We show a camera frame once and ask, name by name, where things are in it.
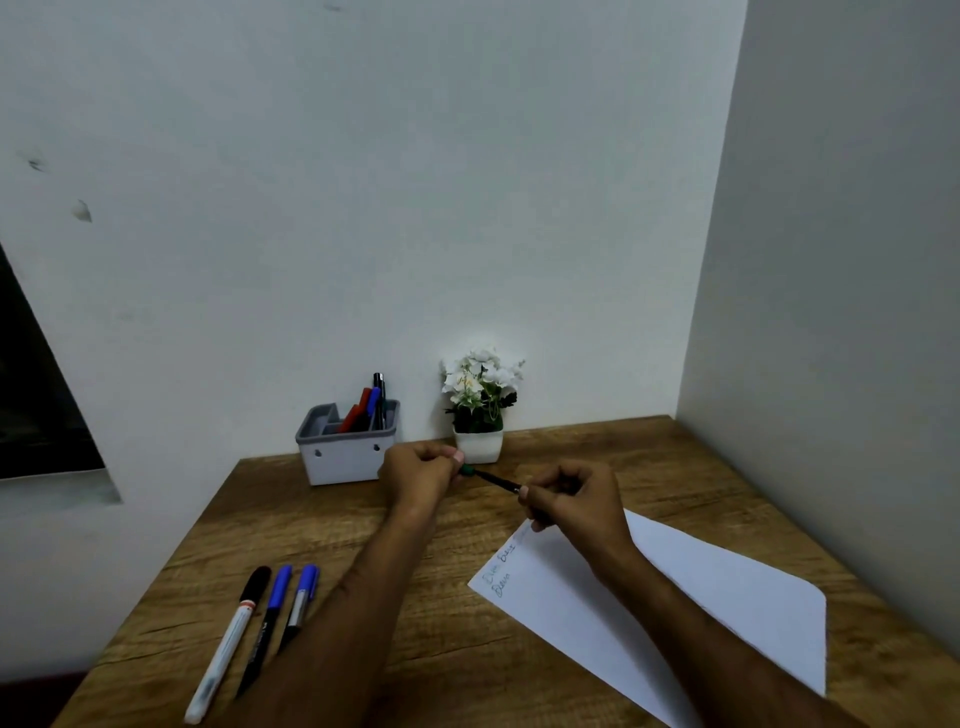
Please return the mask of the person's right hand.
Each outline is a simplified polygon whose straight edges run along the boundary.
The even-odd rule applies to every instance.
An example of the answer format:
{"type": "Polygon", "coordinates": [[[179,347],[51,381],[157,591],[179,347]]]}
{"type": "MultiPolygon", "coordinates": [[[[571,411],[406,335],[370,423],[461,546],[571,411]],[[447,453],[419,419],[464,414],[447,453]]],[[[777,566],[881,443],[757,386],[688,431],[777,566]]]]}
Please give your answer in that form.
{"type": "MultiPolygon", "coordinates": [[[[597,576],[610,573],[639,555],[623,509],[618,480],[607,465],[562,459],[525,485],[556,493],[553,506],[542,509],[555,521],[597,576]]],[[[535,531],[543,531],[533,522],[535,531]]]]}

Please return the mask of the person's left hand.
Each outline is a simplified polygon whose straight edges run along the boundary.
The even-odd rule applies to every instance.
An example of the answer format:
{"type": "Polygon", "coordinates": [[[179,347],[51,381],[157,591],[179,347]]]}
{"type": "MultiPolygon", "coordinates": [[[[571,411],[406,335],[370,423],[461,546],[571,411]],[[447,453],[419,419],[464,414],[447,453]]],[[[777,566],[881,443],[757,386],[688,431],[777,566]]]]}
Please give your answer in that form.
{"type": "Polygon", "coordinates": [[[437,471],[437,442],[396,443],[386,450],[378,470],[390,517],[426,523],[436,518],[440,504],[456,480],[442,480],[437,471]]]}

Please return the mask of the person's right forearm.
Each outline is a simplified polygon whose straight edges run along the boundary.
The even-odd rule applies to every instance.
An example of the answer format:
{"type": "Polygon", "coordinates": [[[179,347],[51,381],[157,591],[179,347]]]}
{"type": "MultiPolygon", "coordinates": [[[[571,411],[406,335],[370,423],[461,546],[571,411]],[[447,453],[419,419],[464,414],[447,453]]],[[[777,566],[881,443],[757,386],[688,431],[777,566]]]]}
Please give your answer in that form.
{"type": "Polygon", "coordinates": [[[868,728],[738,637],[638,549],[582,555],[647,633],[705,728],[868,728]]]}

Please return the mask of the person's left forearm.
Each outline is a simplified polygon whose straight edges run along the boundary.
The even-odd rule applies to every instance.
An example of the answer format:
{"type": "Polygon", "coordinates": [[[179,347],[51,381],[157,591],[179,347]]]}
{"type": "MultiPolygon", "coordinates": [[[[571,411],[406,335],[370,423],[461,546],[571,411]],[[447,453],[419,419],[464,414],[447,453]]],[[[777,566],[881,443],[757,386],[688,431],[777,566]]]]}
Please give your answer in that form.
{"type": "Polygon", "coordinates": [[[300,633],[213,728],[356,728],[435,523],[435,507],[391,507],[300,633]]]}

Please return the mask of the white potted flower plant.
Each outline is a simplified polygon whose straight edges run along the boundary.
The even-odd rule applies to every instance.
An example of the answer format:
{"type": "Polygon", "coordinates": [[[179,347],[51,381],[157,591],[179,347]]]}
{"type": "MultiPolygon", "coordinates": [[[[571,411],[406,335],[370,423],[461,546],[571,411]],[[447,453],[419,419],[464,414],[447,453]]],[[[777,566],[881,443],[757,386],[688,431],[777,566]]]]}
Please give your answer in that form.
{"type": "Polygon", "coordinates": [[[493,346],[474,346],[463,355],[440,360],[443,411],[451,417],[465,465],[498,461],[504,412],[518,401],[525,363],[524,358],[506,357],[493,346]]]}

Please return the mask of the red pen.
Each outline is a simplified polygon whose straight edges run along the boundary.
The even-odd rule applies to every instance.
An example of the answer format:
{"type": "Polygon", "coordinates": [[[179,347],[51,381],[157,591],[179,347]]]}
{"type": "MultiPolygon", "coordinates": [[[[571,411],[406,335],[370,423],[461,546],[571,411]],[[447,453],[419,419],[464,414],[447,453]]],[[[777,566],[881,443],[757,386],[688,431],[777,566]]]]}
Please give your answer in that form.
{"type": "Polygon", "coordinates": [[[337,433],[353,433],[366,431],[369,427],[369,401],[373,394],[373,389],[366,387],[363,389],[361,397],[348,411],[345,418],[339,424],[337,433]]]}

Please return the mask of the grey and white pen holder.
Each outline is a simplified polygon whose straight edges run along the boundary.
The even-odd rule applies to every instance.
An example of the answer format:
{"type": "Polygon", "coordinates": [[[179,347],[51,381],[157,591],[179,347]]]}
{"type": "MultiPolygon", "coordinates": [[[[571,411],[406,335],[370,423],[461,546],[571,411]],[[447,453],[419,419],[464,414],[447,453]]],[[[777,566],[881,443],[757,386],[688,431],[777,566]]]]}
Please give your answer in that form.
{"type": "Polygon", "coordinates": [[[385,429],[339,433],[343,418],[336,403],[312,407],[294,438],[309,484],[376,480],[386,451],[397,440],[400,412],[401,403],[388,399],[385,429]]]}

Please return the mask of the grey pen with blue cap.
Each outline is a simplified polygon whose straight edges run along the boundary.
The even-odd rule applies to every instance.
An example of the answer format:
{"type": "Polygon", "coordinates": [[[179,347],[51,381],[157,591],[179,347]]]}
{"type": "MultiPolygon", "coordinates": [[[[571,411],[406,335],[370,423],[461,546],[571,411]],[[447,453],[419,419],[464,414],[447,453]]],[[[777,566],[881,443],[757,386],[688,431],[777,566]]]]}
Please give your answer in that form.
{"type": "Polygon", "coordinates": [[[319,583],[320,569],[317,564],[306,564],[299,577],[294,602],[281,635],[277,653],[281,654],[301,633],[307,612],[319,583]]]}

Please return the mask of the white paper sheet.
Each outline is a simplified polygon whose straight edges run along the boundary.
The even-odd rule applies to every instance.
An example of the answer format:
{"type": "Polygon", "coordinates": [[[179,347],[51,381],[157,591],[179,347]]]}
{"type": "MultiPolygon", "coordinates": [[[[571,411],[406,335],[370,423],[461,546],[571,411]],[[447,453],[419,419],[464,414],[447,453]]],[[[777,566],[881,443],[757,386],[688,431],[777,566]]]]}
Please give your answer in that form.
{"type": "MultiPolygon", "coordinates": [[[[799,577],[625,511],[632,540],[702,610],[823,697],[827,601],[799,577]]],[[[651,638],[569,540],[524,521],[468,587],[670,728],[700,718],[651,638]]]]}

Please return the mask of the black pen with blue cap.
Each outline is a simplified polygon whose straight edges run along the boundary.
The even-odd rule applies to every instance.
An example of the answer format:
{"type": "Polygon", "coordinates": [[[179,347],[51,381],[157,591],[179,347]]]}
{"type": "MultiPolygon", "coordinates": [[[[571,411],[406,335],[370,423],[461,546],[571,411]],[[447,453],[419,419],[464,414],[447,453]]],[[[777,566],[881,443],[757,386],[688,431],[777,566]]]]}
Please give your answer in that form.
{"type": "Polygon", "coordinates": [[[236,698],[240,698],[257,681],[261,674],[270,648],[277,623],[282,613],[282,605],[293,574],[293,566],[284,564],[277,572],[270,588],[270,596],[257,638],[246,662],[246,667],[238,685],[236,698]]]}

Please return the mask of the white marker with black cap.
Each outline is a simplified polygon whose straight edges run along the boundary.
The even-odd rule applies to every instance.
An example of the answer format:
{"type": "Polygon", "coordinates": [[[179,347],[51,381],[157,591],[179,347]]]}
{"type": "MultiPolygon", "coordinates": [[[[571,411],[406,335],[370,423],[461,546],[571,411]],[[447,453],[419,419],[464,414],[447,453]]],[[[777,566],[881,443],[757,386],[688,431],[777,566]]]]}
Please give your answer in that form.
{"type": "Polygon", "coordinates": [[[226,677],[234,653],[261,600],[272,576],[270,566],[258,566],[248,577],[236,610],[204,672],[186,709],[183,722],[198,725],[206,717],[222,681],[226,677]]]}

